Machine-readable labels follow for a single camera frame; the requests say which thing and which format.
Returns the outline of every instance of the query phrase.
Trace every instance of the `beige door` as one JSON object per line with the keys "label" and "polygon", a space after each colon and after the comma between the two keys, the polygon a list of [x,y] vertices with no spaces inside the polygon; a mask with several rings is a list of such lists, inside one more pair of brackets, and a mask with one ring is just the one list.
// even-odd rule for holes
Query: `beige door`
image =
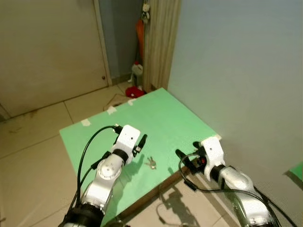
{"label": "beige door", "polygon": [[107,86],[93,0],[0,0],[0,32],[11,116]]}

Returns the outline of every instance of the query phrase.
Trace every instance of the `tile floor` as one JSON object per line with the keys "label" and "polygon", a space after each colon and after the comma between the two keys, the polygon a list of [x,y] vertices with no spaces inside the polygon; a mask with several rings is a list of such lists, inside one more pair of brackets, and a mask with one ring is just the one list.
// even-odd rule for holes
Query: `tile floor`
{"label": "tile floor", "polygon": [[[103,111],[115,94],[123,94],[127,82],[91,92],[65,102],[0,123],[0,226],[58,226],[71,202],[76,178],[59,130]],[[164,194],[176,207],[186,209],[202,227],[227,227],[220,214],[202,194],[191,193],[182,183]],[[132,227],[165,226],[159,221],[156,200],[129,224]],[[180,223],[174,213],[159,205],[166,222]]]}

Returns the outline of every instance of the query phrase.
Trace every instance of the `wooden board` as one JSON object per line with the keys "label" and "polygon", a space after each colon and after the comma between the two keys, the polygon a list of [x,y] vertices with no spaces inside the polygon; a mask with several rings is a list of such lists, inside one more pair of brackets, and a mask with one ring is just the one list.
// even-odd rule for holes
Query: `wooden board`
{"label": "wooden board", "polygon": [[[111,115],[102,112],[88,118],[90,126],[81,122],[60,131],[75,171],[87,141],[95,131],[106,125],[129,124],[139,129],[148,138],[142,152],[133,162],[125,166],[114,187],[114,196],[109,205],[103,224],[131,206],[150,190],[171,176],[178,169],[179,159],[175,155],[178,148],[185,153],[193,151],[192,142],[202,140],[216,133],[188,110],[166,90],[159,89],[132,102],[116,107]],[[115,141],[116,134],[104,131],[92,142],[83,163],[83,174],[89,166],[107,151]],[[145,165],[152,156],[157,169]],[[91,173],[83,190],[94,178]]]}

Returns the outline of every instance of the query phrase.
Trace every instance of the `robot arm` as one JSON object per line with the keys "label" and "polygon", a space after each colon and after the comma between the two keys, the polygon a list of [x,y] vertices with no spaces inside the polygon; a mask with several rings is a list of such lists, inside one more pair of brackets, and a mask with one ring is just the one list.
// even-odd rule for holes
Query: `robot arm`
{"label": "robot arm", "polygon": [[131,163],[145,144],[147,135],[136,146],[139,136],[140,131],[132,126],[123,127],[111,154],[99,162],[95,179],[85,190],[81,203],[66,214],[60,227],[100,227],[123,167]]}
{"label": "robot arm", "polygon": [[[231,166],[225,166],[223,150],[216,137],[210,137],[200,143],[195,142],[199,158],[191,162],[180,150],[176,154],[183,160],[192,174],[204,173],[208,181],[215,180],[221,189],[242,190],[252,195],[241,192],[225,193],[234,206],[234,211],[243,227],[273,227],[275,220],[267,206],[262,202],[262,197],[254,189],[251,179]],[[185,180],[191,189],[196,186]]]}

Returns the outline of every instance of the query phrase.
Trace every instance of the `tape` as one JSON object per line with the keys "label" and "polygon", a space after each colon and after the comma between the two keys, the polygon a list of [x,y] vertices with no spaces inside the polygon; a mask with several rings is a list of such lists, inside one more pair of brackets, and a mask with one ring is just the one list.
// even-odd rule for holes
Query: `tape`
{"label": "tape", "polygon": [[108,112],[108,115],[111,115],[112,113],[116,112],[117,109],[114,108],[113,106],[110,106],[108,109],[107,109],[107,112]]}
{"label": "tape", "polygon": [[222,140],[222,137],[218,134],[215,135],[215,137],[218,139],[218,140]]}
{"label": "tape", "polygon": [[127,103],[128,103],[129,105],[133,105],[133,101],[136,101],[136,100],[137,100],[137,99],[133,98],[133,99],[128,100]]}
{"label": "tape", "polygon": [[90,126],[91,125],[91,123],[88,119],[82,120],[81,123],[82,123],[83,126]]}

